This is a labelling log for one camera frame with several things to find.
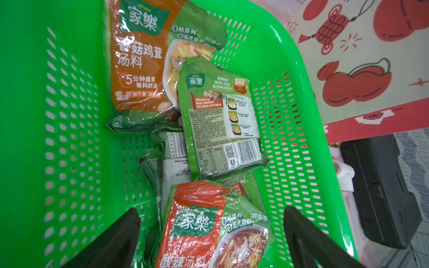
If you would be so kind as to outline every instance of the green soup packet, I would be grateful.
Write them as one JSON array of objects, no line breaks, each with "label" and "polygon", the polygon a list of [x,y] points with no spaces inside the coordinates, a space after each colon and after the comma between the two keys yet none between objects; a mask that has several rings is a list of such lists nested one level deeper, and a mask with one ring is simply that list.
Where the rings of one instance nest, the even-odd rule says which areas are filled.
[{"label": "green soup packet", "polygon": [[211,181],[174,186],[167,207],[156,268],[256,268],[273,240],[264,212]]},{"label": "green soup packet", "polygon": [[249,80],[204,57],[180,72],[179,100],[192,180],[221,179],[268,164]]}]

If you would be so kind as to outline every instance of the soup bowl image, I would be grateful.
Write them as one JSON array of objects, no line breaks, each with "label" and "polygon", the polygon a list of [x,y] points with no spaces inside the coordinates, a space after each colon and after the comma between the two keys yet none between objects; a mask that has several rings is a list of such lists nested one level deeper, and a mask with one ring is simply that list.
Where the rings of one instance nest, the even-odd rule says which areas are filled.
[{"label": "soup bowl image", "polygon": [[238,118],[238,117],[236,117],[235,115],[231,115],[231,116],[230,116],[230,121],[231,121],[232,123],[238,123],[239,118]]},{"label": "soup bowl image", "polygon": [[233,128],[234,135],[241,135],[241,128],[240,125],[231,124]]},{"label": "soup bowl image", "polygon": [[259,225],[241,227],[219,242],[209,268],[256,268],[268,238],[268,230]]},{"label": "soup bowl image", "polygon": [[228,108],[230,110],[237,110],[237,105],[234,102],[228,103]]},{"label": "soup bowl image", "polygon": [[206,44],[200,44],[182,39],[176,39],[171,42],[165,57],[162,82],[169,100],[177,110],[180,111],[177,91],[179,73],[184,63],[189,58],[198,56],[203,56],[207,60],[210,60],[211,55],[215,52],[215,48]]}]

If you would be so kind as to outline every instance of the qr code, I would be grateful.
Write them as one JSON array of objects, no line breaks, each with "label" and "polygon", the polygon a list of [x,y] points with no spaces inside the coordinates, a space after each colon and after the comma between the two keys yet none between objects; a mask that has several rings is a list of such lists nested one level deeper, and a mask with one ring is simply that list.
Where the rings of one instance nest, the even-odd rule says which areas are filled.
[{"label": "qr code", "polygon": [[225,152],[227,154],[227,158],[233,158],[236,156],[234,153],[234,147],[232,144],[225,145],[224,147],[225,147]]}]

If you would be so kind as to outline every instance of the green plastic basket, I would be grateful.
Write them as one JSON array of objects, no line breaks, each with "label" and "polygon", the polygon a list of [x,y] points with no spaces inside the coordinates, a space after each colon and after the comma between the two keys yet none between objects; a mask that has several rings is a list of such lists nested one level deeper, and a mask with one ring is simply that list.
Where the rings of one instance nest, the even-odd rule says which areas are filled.
[{"label": "green plastic basket", "polygon": [[[355,255],[316,102],[292,39],[247,0],[195,2],[227,24],[227,46],[213,62],[251,80],[271,160],[255,171],[275,234],[260,267],[292,264],[282,224],[289,205]],[[133,265],[140,266],[156,208],[138,159],[157,145],[148,135],[117,136],[103,128],[113,114],[103,1],[2,1],[0,10],[0,263],[59,267],[136,207],[142,232]]]}]

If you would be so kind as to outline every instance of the nutrition label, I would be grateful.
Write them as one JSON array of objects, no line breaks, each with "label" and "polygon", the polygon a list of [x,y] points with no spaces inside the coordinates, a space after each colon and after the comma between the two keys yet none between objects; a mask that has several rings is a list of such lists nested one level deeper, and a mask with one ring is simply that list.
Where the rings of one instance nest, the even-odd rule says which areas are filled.
[{"label": "nutrition label", "polygon": [[258,125],[251,99],[230,94],[224,94],[222,98],[228,138],[259,138]]},{"label": "nutrition label", "polygon": [[201,179],[262,161],[256,138],[233,142],[227,137],[224,109],[189,110]]}]

